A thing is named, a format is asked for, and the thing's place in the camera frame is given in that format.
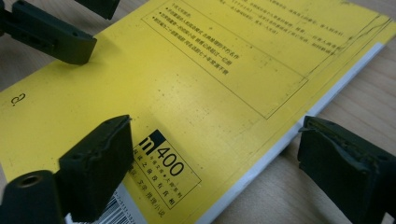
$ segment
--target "barcode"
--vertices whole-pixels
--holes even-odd
[[[110,202],[107,204],[105,212],[100,216],[100,218],[93,222],[92,224],[134,224],[131,217],[124,213],[119,202],[113,195]],[[80,222],[79,224],[89,224],[88,222]]]

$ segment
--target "clamp jaw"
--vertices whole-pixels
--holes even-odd
[[[60,170],[35,171],[11,181],[0,206],[0,223],[93,222],[132,168],[129,116],[100,124],[60,159]]]
[[[120,0],[77,0],[105,19],[111,19]],[[0,36],[12,38],[65,63],[84,64],[90,59],[96,39],[23,0],[12,5],[12,13],[0,0]]]
[[[353,223],[396,218],[396,157],[343,127],[305,117],[300,168]]]

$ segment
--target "wooden table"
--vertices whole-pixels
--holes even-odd
[[[148,0],[121,0],[111,21],[72,0],[29,1],[95,35]],[[10,10],[13,1],[6,0]],[[396,0],[353,0],[396,20]],[[0,91],[53,59],[9,35],[0,37]],[[396,39],[337,95],[319,117],[342,124],[396,155]],[[297,137],[215,220],[215,223],[348,223],[340,210],[298,168]],[[5,184],[0,174],[0,185]]]

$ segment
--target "yellow book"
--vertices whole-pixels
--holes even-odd
[[[340,0],[150,0],[0,93],[7,180],[129,114],[135,162],[113,201],[131,223],[213,220],[396,34]]]

